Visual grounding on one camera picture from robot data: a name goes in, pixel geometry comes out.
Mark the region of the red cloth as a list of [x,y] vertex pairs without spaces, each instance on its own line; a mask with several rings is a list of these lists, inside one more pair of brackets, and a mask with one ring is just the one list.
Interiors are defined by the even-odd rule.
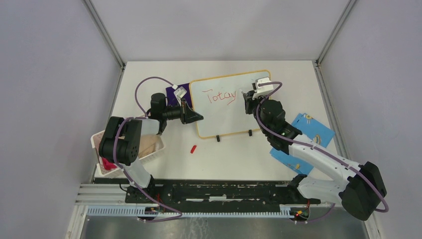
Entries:
[[101,162],[103,165],[104,170],[111,171],[117,168],[117,166],[114,163],[109,162],[106,158],[101,158]]

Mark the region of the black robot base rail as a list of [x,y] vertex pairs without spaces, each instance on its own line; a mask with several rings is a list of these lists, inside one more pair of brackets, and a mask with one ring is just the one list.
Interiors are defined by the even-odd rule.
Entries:
[[146,193],[187,213],[269,213],[280,205],[320,204],[306,199],[287,181],[155,179]]

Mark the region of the beige cloth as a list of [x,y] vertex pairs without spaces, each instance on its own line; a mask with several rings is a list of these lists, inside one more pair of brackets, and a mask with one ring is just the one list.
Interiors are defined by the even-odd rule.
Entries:
[[161,136],[159,135],[143,135],[140,138],[138,157],[146,157],[164,147]]

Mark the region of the red marker cap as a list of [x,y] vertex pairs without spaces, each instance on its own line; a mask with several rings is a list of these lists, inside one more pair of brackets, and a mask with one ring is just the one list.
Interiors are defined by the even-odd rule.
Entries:
[[195,152],[196,148],[197,148],[197,145],[193,145],[193,147],[190,150],[190,153],[193,154]]

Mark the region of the yellow framed whiteboard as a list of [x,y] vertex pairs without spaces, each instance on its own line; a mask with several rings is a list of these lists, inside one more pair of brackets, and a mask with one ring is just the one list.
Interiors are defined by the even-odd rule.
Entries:
[[259,70],[191,81],[189,90],[193,110],[204,117],[196,122],[199,137],[258,130],[254,117],[245,113],[239,89],[246,93],[253,89],[256,80],[270,76],[269,71]]

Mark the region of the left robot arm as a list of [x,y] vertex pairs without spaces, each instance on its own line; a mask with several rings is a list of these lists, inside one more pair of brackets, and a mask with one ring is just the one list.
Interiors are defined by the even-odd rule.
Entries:
[[184,98],[176,106],[167,105],[163,93],[151,96],[149,113],[148,118],[111,117],[98,148],[99,156],[115,164],[124,173],[130,185],[138,188],[137,196],[145,203],[156,198],[156,189],[151,186],[153,176],[146,171],[139,159],[141,138],[161,135],[168,120],[180,120],[182,124],[189,124],[204,119]]

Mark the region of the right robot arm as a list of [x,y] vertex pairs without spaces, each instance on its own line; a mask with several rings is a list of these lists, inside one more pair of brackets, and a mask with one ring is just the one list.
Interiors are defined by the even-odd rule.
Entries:
[[318,199],[340,204],[353,217],[366,221],[374,212],[389,210],[387,190],[378,166],[330,153],[285,120],[282,104],[254,91],[243,93],[245,112],[253,115],[270,145],[277,151],[299,158],[330,177],[318,180],[296,176],[287,190],[293,203]]

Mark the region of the grey aluminium frame post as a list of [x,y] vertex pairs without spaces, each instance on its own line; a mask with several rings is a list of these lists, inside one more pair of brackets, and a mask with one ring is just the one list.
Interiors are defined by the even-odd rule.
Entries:
[[344,8],[344,10],[342,11],[339,19],[337,20],[333,30],[331,31],[331,33],[328,36],[327,41],[325,42],[321,52],[319,53],[317,59],[315,60],[315,64],[321,65],[321,63],[323,62],[324,58],[326,57],[328,51],[330,50],[331,45],[333,44],[333,42],[335,41],[337,35],[339,34],[339,32],[341,31],[343,25],[345,24],[345,22],[347,21],[350,13],[352,12],[353,8],[355,7],[355,5],[358,3],[358,0],[349,0]]

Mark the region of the white plastic basket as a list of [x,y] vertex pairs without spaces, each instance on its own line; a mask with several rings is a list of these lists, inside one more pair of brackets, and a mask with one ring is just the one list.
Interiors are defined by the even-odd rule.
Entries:
[[[96,177],[104,177],[104,178],[123,177],[123,172],[122,172],[121,169],[119,169],[118,166],[117,166],[116,169],[111,170],[111,171],[106,171],[103,168],[103,165],[102,165],[102,162],[101,162],[101,157],[100,157],[100,154],[99,154],[99,147],[100,147],[100,142],[102,140],[103,134],[104,134],[104,130],[91,136],[91,145],[92,145],[92,148],[94,150],[95,159],[97,160]],[[155,159],[158,159],[159,157],[164,155],[166,144],[165,144],[163,139],[162,139],[162,142],[164,144],[164,147],[161,150],[158,150],[158,151],[156,151],[156,152],[154,152],[154,153],[152,153],[152,154],[150,154],[146,157],[143,157],[143,158],[138,157],[139,144],[140,143],[138,144],[138,146],[135,146],[132,149],[130,149],[129,153],[130,153],[131,156],[137,156],[137,163],[138,164],[146,164],[146,163],[151,162]]]

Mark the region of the left aluminium frame post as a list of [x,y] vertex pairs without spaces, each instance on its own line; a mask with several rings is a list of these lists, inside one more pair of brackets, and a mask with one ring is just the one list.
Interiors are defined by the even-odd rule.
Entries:
[[115,46],[115,43],[113,42],[105,24],[103,23],[98,11],[96,10],[96,7],[92,0],[82,0],[84,5],[86,6],[86,9],[93,19],[100,35],[102,36],[103,40],[105,41],[106,45],[108,46],[109,50],[111,51],[115,61],[119,65],[121,70],[125,69],[125,62],[123,58],[121,57],[120,53],[118,52],[117,47]]

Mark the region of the purple cloth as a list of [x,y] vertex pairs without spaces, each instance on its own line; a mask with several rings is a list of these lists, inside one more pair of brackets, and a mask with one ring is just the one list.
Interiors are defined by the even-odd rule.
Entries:
[[167,87],[165,89],[167,97],[167,106],[177,106],[181,99],[185,99],[188,106],[192,107],[192,98],[189,90],[189,83],[181,84],[174,89],[173,87]]

